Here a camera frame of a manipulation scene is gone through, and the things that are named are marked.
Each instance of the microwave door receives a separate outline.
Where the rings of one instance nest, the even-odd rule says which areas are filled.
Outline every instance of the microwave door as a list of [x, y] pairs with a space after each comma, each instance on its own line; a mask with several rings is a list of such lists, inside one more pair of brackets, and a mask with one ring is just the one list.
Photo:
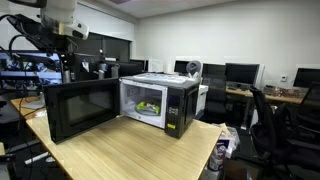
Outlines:
[[45, 87], [50, 133], [63, 141], [119, 115], [119, 79]]

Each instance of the green object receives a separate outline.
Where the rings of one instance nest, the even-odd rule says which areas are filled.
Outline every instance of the green object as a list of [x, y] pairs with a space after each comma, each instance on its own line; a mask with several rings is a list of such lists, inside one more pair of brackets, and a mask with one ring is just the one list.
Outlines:
[[155, 101], [141, 101], [136, 106], [137, 111], [151, 111], [154, 112], [156, 115], [160, 113], [160, 106], [159, 103]]

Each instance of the wooden table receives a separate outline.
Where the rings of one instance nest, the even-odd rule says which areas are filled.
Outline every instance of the wooden table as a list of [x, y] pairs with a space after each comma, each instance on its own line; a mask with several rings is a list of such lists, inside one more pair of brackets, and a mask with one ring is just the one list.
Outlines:
[[[236, 94], [246, 97], [253, 97], [252, 93], [249, 90], [242, 91], [241, 89], [226, 89], [226, 92], [229, 94]], [[270, 96], [266, 95], [266, 99], [272, 100], [272, 101], [280, 101], [285, 103], [293, 103], [293, 104], [301, 104], [303, 98], [291, 98], [291, 97], [279, 97], [279, 96]]]
[[3, 155], [5, 155], [5, 154], [6, 154], [6, 153], [5, 153], [5, 151], [4, 151], [3, 143], [0, 142], [0, 156], [3, 156]]
[[181, 139], [163, 129], [118, 117], [60, 144], [47, 118], [27, 121], [72, 179], [198, 179], [221, 129], [194, 120]]
[[[27, 103], [32, 102], [32, 101], [39, 100], [39, 97], [27, 97], [27, 98], [22, 98], [22, 99], [23, 99], [23, 100], [22, 100], [22, 102], [21, 102], [21, 105], [27, 104]], [[15, 107], [18, 111], [19, 111], [20, 101], [21, 101], [21, 99], [13, 99], [13, 100], [11, 100], [11, 103], [14, 105], [14, 107]], [[35, 116], [35, 114], [36, 114], [37, 112], [40, 112], [40, 111], [43, 111], [43, 110], [46, 110], [46, 108], [44, 107], [44, 108], [41, 108], [41, 109], [39, 109], [39, 110], [37, 110], [37, 111], [34, 111], [34, 109], [28, 109], [28, 108], [23, 108], [23, 107], [21, 107], [20, 114], [21, 114], [22, 116], [24, 116], [24, 118], [25, 118], [26, 120], [28, 120], [28, 119], [34, 118], [34, 116]]]
[[[248, 118], [248, 113], [249, 113], [249, 108], [251, 104], [251, 97], [253, 97], [252, 93], [249, 90], [242, 91], [241, 89], [228, 89], [226, 88], [226, 92], [229, 94], [236, 94], [240, 96], [245, 96], [249, 97], [246, 103], [246, 109], [244, 112], [244, 117], [243, 117], [243, 122], [241, 125], [241, 129], [246, 130], [247, 129], [247, 118]], [[290, 97], [278, 97], [278, 96], [270, 96], [270, 95], [265, 95], [267, 100], [272, 100], [272, 101], [279, 101], [279, 102], [284, 102], [284, 103], [293, 103], [293, 104], [301, 104], [302, 98], [290, 98]]]

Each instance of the black microwave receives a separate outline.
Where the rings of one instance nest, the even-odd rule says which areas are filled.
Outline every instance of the black microwave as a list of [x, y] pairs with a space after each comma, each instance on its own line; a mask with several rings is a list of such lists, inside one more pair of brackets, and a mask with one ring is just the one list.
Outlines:
[[[129, 80], [133, 85], [123, 83]], [[155, 84], [164, 87], [162, 91], [152, 89]], [[137, 113], [136, 106], [132, 104], [142, 102], [145, 96], [148, 99], [160, 96], [163, 106], [158, 117], [146, 116], [144, 119], [150, 121], [143, 122], [164, 129], [169, 136], [180, 138], [195, 116], [198, 89], [199, 82], [194, 81], [174, 84], [141, 81], [134, 77], [45, 86], [51, 139], [55, 143], [62, 142], [119, 114], [143, 121], [144, 115]], [[163, 125], [153, 124], [152, 119]]]

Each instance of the white wall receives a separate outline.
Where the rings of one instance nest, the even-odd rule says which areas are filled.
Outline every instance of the white wall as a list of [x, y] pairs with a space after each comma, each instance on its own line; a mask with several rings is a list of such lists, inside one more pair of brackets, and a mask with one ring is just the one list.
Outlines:
[[[23, 14], [36, 21], [40, 10], [26, 6], [9, 3], [6, 0], [0, 1], [0, 15], [3, 14]], [[89, 26], [90, 32], [112, 36], [120, 39], [134, 39], [134, 24], [109, 16], [94, 9], [78, 4], [75, 17]], [[0, 46], [7, 49], [10, 39], [18, 32], [8, 23], [6, 19], [0, 22]], [[13, 49], [35, 50], [36, 48], [24, 38], [19, 38], [14, 42]]]
[[[320, 2], [234, 1], [141, 19], [133, 58], [265, 64], [262, 85], [290, 88], [296, 67], [320, 68]], [[281, 74], [289, 76], [280, 82]]]

